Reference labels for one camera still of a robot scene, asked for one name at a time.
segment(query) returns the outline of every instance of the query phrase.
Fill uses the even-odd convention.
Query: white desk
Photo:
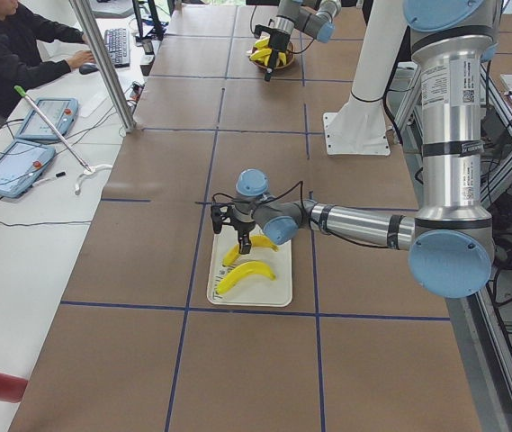
[[[103,20],[102,31],[125,26],[128,21]],[[53,58],[62,59],[80,49],[78,45],[62,44]],[[142,82],[139,70],[142,55],[142,48],[132,46],[131,66],[116,69],[124,90],[132,81]],[[81,107],[91,106],[87,116],[80,108],[70,135],[92,127],[112,113],[102,126],[88,132],[75,149],[91,165],[113,164],[120,149],[123,129],[99,72],[81,76],[76,70],[28,93],[32,98],[75,97]],[[22,101],[10,119],[22,118],[28,111],[29,106]],[[12,127],[14,132],[18,128],[19,124]],[[2,129],[0,151],[4,151],[11,140],[9,130]],[[64,149],[62,144],[55,145],[55,148],[57,151]],[[40,184],[17,200],[3,199],[0,202],[0,221],[91,220],[110,172],[98,172],[84,180],[82,192],[76,196],[74,183],[82,169],[68,151],[62,152],[46,169],[43,178],[60,171],[67,175]],[[88,228],[88,223],[17,228],[0,225],[0,372],[26,378],[30,376]],[[0,402],[0,432],[8,429],[17,406]]]

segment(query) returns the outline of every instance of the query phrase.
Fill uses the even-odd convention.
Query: black sleeve
[[[19,56],[9,49],[9,41],[0,35],[0,77],[25,89],[47,84],[66,73],[71,72],[65,60],[59,62],[44,61],[38,66],[29,67]]]
[[[22,9],[20,14],[25,19],[30,29],[33,31],[36,39],[44,42],[53,42],[54,40],[70,43],[84,43],[82,32],[73,27],[69,27],[59,22],[50,21],[41,15],[37,15],[28,8],[20,4],[18,9]]]

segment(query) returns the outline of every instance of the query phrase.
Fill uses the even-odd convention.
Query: tablet
[[[77,117],[79,103],[77,99],[48,99],[38,98],[38,108],[56,126],[59,133],[66,135]],[[58,137],[49,128],[48,124],[34,111],[30,110],[22,126],[15,133],[15,137],[31,141],[57,141]]]
[[[15,139],[0,155],[0,195],[16,198],[23,194],[56,155],[52,147]]]

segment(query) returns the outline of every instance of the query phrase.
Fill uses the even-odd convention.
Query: computer mouse
[[[95,63],[84,63],[79,67],[79,73],[82,75],[91,74],[98,70],[97,65]]]

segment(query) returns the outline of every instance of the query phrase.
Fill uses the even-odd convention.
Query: blue joint cap
[[[282,245],[296,235],[298,225],[289,216],[278,216],[268,221],[262,231],[273,243]]]
[[[484,0],[404,0],[403,14],[416,32],[440,32],[455,27],[478,10]]]
[[[336,26],[332,22],[326,22],[321,26],[321,29],[319,29],[316,39],[320,42],[328,43],[331,39],[331,35],[334,34],[335,29]]]
[[[267,192],[267,176],[259,169],[243,171],[236,183],[236,191],[244,196],[258,196]]]
[[[411,246],[409,269],[428,291],[456,299],[485,286],[491,275],[491,260],[475,238],[437,229],[425,232]]]
[[[483,51],[483,54],[481,54],[481,63],[483,63],[484,61],[490,61],[491,59],[493,59],[493,56],[496,55],[497,50],[498,50],[498,44],[494,43],[488,49]]]

